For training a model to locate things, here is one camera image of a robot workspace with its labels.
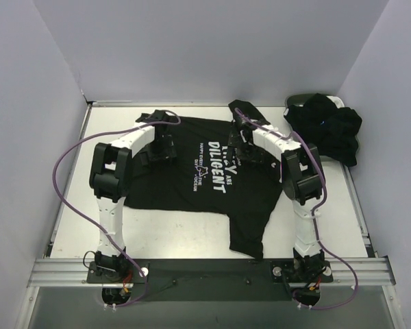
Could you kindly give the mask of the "black printed t shirt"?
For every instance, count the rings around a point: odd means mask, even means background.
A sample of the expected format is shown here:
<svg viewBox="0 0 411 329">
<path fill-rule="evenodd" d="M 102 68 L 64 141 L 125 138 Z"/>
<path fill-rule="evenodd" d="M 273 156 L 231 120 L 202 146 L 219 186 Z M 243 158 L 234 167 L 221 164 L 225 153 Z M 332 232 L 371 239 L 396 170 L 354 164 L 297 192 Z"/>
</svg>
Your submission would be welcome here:
<svg viewBox="0 0 411 329">
<path fill-rule="evenodd" d="M 277 160 L 270 154 L 259 163 L 230 156 L 230 119 L 195 115 L 181 120 L 167 130 L 176 159 L 148 167 L 136 159 L 125 206 L 225 215 L 229 248 L 262 260 L 264 231 L 282 194 Z"/>
</svg>

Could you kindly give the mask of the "dark grey plastic basket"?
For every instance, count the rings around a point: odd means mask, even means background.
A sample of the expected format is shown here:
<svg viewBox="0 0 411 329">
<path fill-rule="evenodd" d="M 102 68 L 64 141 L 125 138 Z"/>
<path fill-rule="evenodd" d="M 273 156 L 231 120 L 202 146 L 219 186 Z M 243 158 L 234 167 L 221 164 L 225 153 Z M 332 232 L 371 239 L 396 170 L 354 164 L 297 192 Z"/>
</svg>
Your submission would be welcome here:
<svg viewBox="0 0 411 329">
<path fill-rule="evenodd" d="M 347 161 L 340 110 L 323 94 L 300 94 L 286 100 L 287 122 L 307 143 L 316 145 L 320 155 Z"/>
</svg>

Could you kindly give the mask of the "black t shirt pile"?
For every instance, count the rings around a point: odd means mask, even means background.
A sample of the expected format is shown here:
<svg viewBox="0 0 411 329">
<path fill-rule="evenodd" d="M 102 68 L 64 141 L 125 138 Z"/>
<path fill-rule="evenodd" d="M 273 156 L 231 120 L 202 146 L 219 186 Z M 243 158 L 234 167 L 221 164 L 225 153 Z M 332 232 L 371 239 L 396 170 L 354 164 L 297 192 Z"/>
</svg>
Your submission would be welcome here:
<svg viewBox="0 0 411 329">
<path fill-rule="evenodd" d="M 362 118 L 354 109 L 337 106 L 320 93 L 292 95 L 285 104 L 285 120 L 305 142 L 316 145 L 320 155 L 347 167 L 357 165 Z"/>
</svg>

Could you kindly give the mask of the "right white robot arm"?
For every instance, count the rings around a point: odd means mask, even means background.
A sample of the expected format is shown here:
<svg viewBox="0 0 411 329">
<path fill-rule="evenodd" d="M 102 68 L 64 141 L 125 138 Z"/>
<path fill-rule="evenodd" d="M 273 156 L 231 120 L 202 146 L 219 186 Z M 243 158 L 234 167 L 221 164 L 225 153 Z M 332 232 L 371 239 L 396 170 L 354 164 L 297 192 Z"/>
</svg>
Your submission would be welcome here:
<svg viewBox="0 0 411 329">
<path fill-rule="evenodd" d="M 292 201 L 295 214 L 294 265 L 290 273 L 300 280 L 320 275 L 325 268 L 324 252 L 316 233 L 317 203 L 327 199 L 325 175 L 318 149 L 305 144 L 295 132 L 285 136 L 262 114 L 251 119 L 239 108 L 232 110 L 229 155 L 251 165 L 265 165 L 272 160 L 278 168 L 273 177 Z"/>
</svg>

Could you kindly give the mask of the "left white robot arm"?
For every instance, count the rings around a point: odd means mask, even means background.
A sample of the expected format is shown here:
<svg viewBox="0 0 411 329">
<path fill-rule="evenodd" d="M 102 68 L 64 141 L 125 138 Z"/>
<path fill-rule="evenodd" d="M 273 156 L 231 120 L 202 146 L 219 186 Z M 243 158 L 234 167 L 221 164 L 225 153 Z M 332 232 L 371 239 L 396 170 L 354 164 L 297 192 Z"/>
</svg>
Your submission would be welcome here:
<svg viewBox="0 0 411 329">
<path fill-rule="evenodd" d="M 117 139 L 94 148 L 89 185 L 96 197 L 100 226 L 95 266 L 112 282 L 121 281 L 131 266 L 123 240 L 123 205 L 131 191 L 134 161 L 149 166 L 176 159 L 169 126 L 181 122 L 174 112 L 155 110 L 137 119 Z"/>
</svg>

